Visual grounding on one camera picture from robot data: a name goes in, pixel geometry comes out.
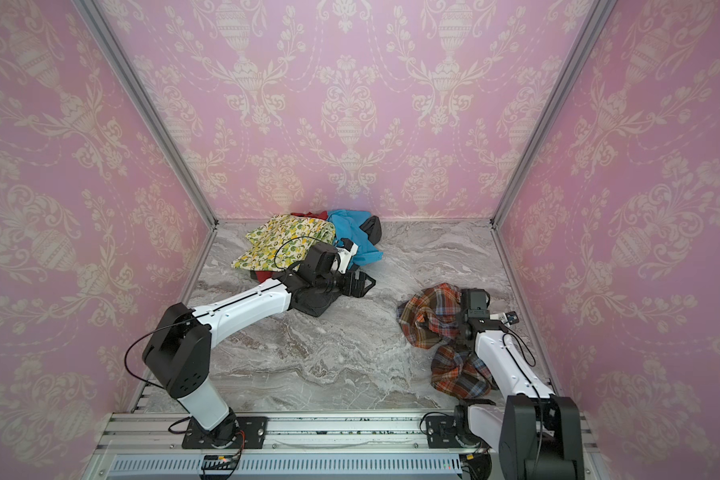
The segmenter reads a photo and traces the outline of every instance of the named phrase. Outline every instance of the damask wallpaper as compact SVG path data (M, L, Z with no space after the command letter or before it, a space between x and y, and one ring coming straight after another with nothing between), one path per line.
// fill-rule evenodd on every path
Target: damask wallpaper
M720 478L720 2L616 4L501 234L612 478Z
M98 0L220 218L492 216L591 0Z
M80 476L207 233L71 2L0 0L0 478Z

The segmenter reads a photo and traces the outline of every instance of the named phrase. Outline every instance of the black mounting plate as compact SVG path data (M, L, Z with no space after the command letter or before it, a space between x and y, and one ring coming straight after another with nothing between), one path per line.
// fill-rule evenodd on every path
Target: black mounting plate
M240 429L246 434L244 449L261 450L264 447L264 438L266 437L267 417L238 416L237 421L240 424ZM185 450L213 448L210 439L202 434L202 429L194 417L190 419L190 424L186 428L181 447ZM235 439L227 448L240 448L240 440Z
M430 448L462 448L456 439L456 428L452 416L430 416L424 419L427 445Z

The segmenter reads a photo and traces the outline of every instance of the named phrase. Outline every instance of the pink wallpaper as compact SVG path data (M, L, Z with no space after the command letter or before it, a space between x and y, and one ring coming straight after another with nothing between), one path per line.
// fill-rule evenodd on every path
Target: pink wallpaper
M73 480L207 234L71 2L0 1L0 478Z
M720 478L720 2L616 4L501 233L612 478Z
M491 216L591 0L99 0L220 218Z

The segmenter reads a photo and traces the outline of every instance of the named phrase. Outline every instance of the wall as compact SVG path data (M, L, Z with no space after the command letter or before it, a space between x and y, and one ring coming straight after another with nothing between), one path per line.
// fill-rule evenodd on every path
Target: wall
M720 2L616 4L502 237L612 478L720 478Z
M0 2L0 478L80 476L207 231L73 5Z
M221 218L491 216L590 3L99 0Z

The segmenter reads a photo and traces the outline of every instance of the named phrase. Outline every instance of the yellow floral cloth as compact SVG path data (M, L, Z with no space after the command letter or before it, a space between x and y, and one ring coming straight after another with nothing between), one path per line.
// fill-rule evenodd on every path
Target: yellow floral cloth
M289 242L280 250L275 263L278 248L288 240L302 235L314 236L327 244L333 244L336 229L332 223L319 218L273 216L265 225L246 235L253 247L240 255L240 258L232 263L232 267L256 271L283 270L293 262L304 260L309 247L316 242L312 238L299 238Z

